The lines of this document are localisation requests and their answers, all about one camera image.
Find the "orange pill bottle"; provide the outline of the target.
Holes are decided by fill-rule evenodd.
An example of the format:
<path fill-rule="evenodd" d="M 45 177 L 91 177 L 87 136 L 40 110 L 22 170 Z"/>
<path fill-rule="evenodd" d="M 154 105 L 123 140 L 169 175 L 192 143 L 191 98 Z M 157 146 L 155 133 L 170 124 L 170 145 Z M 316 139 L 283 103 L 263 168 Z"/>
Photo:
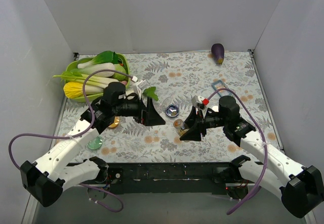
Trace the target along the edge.
<path fill-rule="evenodd" d="M 180 137 L 189 130 L 189 126 L 182 119 L 175 120 L 173 126 Z"/>

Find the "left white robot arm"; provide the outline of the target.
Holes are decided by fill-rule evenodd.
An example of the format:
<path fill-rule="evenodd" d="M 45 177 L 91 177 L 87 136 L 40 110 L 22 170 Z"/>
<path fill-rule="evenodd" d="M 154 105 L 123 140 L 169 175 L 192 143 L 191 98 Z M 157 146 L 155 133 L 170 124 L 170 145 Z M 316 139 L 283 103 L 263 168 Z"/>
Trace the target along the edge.
<path fill-rule="evenodd" d="M 153 99 L 142 101 L 142 90 L 147 82 L 133 84 L 132 92 L 124 84 L 112 82 L 104 89 L 103 96 L 95 99 L 81 115 L 67 138 L 33 163 L 25 161 L 20 166 L 23 187 L 44 207 L 55 203 L 61 194 L 85 181 L 101 184 L 107 180 L 108 165 L 92 157 L 84 163 L 69 167 L 70 161 L 92 140 L 112 125 L 115 117 L 133 117 L 144 126 L 164 125 L 157 113 Z"/>

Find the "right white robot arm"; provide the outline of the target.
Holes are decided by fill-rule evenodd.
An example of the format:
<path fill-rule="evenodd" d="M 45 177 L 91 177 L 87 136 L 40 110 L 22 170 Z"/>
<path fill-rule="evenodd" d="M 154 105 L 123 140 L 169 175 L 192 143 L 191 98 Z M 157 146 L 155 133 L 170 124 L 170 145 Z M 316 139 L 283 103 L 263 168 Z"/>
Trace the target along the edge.
<path fill-rule="evenodd" d="M 240 115 L 240 107 L 232 96 L 219 99 L 218 109 L 208 108 L 209 100 L 201 96 L 192 98 L 192 109 L 185 123 L 189 129 L 182 141 L 201 141 L 209 128 L 222 127 L 225 136 L 252 154 L 261 164 L 240 156 L 230 162 L 227 169 L 234 182 L 244 179 L 254 182 L 255 190 L 246 195 L 252 198 L 259 188 L 278 197 L 284 207 L 297 218 L 303 218 L 323 202 L 323 180 L 315 167 L 305 167 L 292 160 L 273 145 L 268 145 L 255 127 Z"/>

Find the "white toy radish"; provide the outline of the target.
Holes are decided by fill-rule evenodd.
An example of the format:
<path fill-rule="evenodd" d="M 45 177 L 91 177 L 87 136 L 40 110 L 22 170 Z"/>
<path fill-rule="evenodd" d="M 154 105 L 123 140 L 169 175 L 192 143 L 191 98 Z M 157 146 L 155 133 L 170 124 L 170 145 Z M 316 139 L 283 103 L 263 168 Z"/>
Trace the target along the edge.
<path fill-rule="evenodd" d="M 142 96 L 150 97 L 150 98 L 154 99 L 155 101 L 158 101 L 158 96 L 156 94 L 156 87 L 155 86 L 146 88 L 142 92 Z"/>

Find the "green vegetable basket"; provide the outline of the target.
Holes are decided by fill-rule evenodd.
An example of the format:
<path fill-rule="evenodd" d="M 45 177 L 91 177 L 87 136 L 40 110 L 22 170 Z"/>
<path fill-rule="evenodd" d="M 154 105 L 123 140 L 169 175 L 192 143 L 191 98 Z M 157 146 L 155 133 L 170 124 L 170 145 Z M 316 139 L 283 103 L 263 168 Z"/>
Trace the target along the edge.
<path fill-rule="evenodd" d="M 128 64 L 128 61 L 127 61 L 126 57 L 124 55 L 122 55 L 122 54 L 116 54 L 116 55 L 118 56 L 118 64 L 116 64 L 116 69 L 120 70 L 121 66 L 123 66 L 124 70 L 122 70 L 122 72 L 125 73 L 125 74 L 130 74 L 130 68 L 129 68 L 129 64 Z M 90 61 L 91 59 L 92 59 L 92 57 L 84 57 L 84 58 L 82 58 L 82 59 L 80 59 L 78 61 L 74 61 L 74 62 L 70 63 L 67 66 L 66 71 L 71 72 L 74 69 L 77 69 L 77 66 L 78 66 L 79 62 L 85 63 L 85 62 Z M 130 82 L 131 82 L 131 79 L 129 77 L 125 77 L 124 79 L 122 79 L 121 75 L 119 75 L 119 76 L 111 76 L 111 77 L 101 76 L 104 73 L 105 72 L 99 73 L 99 76 L 98 75 L 92 76 L 89 79 L 89 81 L 87 82 L 87 84 L 90 84 L 90 82 L 95 82 L 97 80 L 101 84 L 108 84 L 109 82 L 118 80 L 119 82 L 123 82 L 125 84 L 126 88 L 129 87 Z M 88 94 L 87 98 L 91 102 L 91 101 L 95 100 L 96 98 L 101 97 L 102 95 L 103 95 L 103 93 Z"/>

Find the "white toy bok choy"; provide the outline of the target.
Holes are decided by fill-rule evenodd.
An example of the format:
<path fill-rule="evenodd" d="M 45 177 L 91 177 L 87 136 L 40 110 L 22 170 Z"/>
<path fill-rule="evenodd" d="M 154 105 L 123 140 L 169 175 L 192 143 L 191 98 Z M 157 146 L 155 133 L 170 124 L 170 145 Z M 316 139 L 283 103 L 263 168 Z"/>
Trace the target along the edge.
<path fill-rule="evenodd" d="M 99 70 L 115 70 L 115 64 L 118 62 L 118 56 L 115 52 L 104 51 L 96 55 L 91 60 L 77 64 L 75 69 L 70 70 L 73 74 L 90 75 Z"/>

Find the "green toy celery stalk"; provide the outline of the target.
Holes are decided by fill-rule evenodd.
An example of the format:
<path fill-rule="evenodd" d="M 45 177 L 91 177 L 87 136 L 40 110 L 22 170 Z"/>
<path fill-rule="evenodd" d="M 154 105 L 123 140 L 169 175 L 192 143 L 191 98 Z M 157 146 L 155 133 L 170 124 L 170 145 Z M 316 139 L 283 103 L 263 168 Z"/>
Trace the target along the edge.
<path fill-rule="evenodd" d="M 86 74 L 80 74 L 80 73 L 71 73 L 71 72 L 63 72 L 60 75 L 54 75 L 54 78 L 61 78 L 63 80 L 66 80 L 68 82 L 80 82 L 84 83 L 85 80 L 87 79 L 88 75 Z M 91 76 L 86 84 L 91 84 L 91 85 L 97 85 L 101 88 L 106 88 L 110 83 L 112 82 L 119 82 L 117 79 L 109 78 L 109 77 L 100 77 L 100 76 Z"/>

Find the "purple toy eggplant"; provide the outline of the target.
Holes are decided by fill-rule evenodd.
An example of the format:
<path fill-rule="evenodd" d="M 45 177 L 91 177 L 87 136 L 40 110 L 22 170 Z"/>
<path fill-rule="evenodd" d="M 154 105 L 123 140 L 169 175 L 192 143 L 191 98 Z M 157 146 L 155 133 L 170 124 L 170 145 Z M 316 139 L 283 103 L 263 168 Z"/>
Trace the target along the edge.
<path fill-rule="evenodd" d="M 211 53 L 217 64 L 222 65 L 224 61 L 225 48 L 221 43 L 215 43 L 211 47 Z"/>

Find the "green round pill container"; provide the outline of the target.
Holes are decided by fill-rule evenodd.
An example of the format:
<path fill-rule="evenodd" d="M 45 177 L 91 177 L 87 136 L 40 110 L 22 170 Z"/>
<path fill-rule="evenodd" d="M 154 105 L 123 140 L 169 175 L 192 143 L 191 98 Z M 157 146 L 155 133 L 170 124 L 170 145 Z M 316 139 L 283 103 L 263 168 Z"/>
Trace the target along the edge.
<path fill-rule="evenodd" d="M 95 139 L 91 140 L 88 144 L 87 147 L 90 150 L 98 150 L 102 147 L 103 140 L 101 137 L 96 137 Z"/>

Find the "blue round pill container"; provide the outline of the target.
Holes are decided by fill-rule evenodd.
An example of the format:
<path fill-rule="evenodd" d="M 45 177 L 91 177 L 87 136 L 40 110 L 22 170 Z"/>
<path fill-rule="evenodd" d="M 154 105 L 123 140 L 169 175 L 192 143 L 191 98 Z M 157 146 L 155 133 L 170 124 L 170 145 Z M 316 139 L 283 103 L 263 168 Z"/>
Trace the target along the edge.
<path fill-rule="evenodd" d="M 170 118 L 175 118 L 179 115 L 179 107 L 176 105 L 168 105 L 165 108 L 165 114 Z"/>

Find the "green toy cabbage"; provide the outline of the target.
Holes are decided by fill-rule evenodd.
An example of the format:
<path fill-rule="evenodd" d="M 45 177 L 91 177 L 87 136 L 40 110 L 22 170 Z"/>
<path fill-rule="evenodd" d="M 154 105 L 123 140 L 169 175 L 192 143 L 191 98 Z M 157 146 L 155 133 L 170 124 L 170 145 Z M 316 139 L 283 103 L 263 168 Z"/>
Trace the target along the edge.
<path fill-rule="evenodd" d="M 123 65 L 120 65 L 120 64 L 115 64 L 114 65 L 114 69 L 116 70 L 116 71 L 118 71 L 118 72 L 121 72 L 121 73 L 123 73 L 123 74 L 126 74 L 126 70 L 125 70 L 125 68 L 123 67 Z M 117 79 L 118 81 L 123 81 L 123 80 L 126 80 L 126 76 L 125 75 L 123 75 L 123 74 L 120 74 L 120 73 L 114 73 L 113 75 L 112 75 L 112 77 L 111 78 L 113 78 L 113 79 Z"/>

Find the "orange round pill container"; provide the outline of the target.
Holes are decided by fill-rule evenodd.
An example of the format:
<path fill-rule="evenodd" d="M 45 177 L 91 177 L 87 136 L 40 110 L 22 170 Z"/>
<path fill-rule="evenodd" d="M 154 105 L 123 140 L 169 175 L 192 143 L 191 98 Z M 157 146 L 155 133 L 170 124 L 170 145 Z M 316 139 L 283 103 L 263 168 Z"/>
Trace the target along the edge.
<path fill-rule="evenodd" d="M 114 122 L 108 126 L 108 128 L 116 128 L 120 123 L 120 119 L 118 116 L 114 118 Z"/>

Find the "yellow toy napa cabbage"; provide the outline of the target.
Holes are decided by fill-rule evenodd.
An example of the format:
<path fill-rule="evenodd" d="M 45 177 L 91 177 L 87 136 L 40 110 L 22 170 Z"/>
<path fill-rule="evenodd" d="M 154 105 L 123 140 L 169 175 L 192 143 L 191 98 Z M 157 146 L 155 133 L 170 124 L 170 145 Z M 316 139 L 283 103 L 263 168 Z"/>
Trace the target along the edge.
<path fill-rule="evenodd" d="M 83 93 L 83 84 L 80 82 L 68 82 L 64 85 L 63 91 L 65 96 L 69 99 L 75 99 L 78 97 L 82 97 Z M 85 85 L 86 95 L 94 95 L 103 92 L 103 88 L 97 85 L 86 84 Z"/>

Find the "blue rectangular pill box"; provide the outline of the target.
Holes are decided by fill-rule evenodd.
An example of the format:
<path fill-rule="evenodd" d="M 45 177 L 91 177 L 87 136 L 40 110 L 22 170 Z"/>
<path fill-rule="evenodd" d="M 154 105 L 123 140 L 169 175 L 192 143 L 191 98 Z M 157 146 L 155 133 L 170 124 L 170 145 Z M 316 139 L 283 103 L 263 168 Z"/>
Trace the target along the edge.
<path fill-rule="evenodd" d="M 217 80 L 215 82 L 212 83 L 212 88 L 217 91 L 218 89 L 221 88 L 228 88 L 228 86 L 226 85 L 226 83 L 223 80 Z M 218 94 L 220 95 L 229 95 L 230 92 L 227 90 L 220 90 L 218 91 Z"/>

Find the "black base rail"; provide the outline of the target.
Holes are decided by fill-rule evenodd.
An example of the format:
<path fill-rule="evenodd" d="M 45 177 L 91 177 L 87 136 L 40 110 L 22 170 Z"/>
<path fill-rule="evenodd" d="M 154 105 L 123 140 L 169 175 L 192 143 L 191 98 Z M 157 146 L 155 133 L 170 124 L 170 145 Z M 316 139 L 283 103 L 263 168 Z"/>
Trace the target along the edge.
<path fill-rule="evenodd" d="M 263 165 L 248 159 L 229 163 L 109 163 L 86 161 L 63 168 L 56 183 L 68 190 L 79 184 L 98 185 L 110 192 L 211 193 L 226 195 L 227 187 L 247 194 L 249 183 L 257 181 Z"/>

